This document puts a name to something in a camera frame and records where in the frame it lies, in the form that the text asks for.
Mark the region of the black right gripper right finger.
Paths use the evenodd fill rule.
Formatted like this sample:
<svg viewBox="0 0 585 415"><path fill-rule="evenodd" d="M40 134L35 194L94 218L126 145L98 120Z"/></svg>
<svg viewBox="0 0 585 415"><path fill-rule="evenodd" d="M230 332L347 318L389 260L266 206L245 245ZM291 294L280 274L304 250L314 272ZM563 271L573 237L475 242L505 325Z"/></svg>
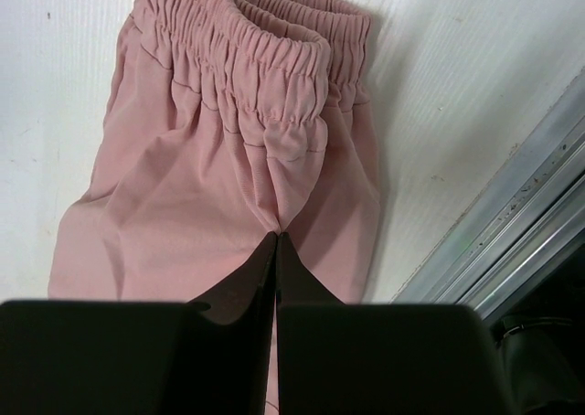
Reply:
<svg viewBox="0 0 585 415"><path fill-rule="evenodd" d="M345 304L302 264L275 254L283 414L512 414L479 315L461 305Z"/></svg>

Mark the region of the pink trousers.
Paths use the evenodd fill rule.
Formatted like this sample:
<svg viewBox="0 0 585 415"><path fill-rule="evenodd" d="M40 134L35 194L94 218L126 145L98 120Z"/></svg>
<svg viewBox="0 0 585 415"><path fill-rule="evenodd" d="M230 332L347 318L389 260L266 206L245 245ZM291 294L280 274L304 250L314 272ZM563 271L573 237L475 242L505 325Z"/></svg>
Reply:
<svg viewBox="0 0 585 415"><path fill-rule="evenodd" d="M343 0L134 0L48 297L191 300L284 232L360 301L380 217L371 24Z"/></svg>

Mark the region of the aluminium table edge rail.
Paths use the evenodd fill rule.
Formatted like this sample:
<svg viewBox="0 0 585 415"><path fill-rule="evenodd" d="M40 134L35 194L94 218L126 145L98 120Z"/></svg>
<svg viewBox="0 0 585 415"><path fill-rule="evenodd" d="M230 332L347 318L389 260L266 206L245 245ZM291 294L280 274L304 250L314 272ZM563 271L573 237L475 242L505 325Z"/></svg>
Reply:
<svg viewBox="0 0 585 415"><path fill-rule="evenodd" d="M395 301L466 304L494 320L583 235L579 74Z"/></svg>

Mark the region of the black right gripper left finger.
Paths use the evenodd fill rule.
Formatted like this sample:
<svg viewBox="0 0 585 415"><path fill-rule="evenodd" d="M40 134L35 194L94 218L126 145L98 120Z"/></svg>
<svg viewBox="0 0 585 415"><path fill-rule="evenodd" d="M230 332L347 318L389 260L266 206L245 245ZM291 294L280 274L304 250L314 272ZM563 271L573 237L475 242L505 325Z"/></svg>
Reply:
<svg viewBox="0 0 585 415"><path fill-rule="evenodd" d="M263 413L276 247L186 303L4 303L1 411Z"/></svg>

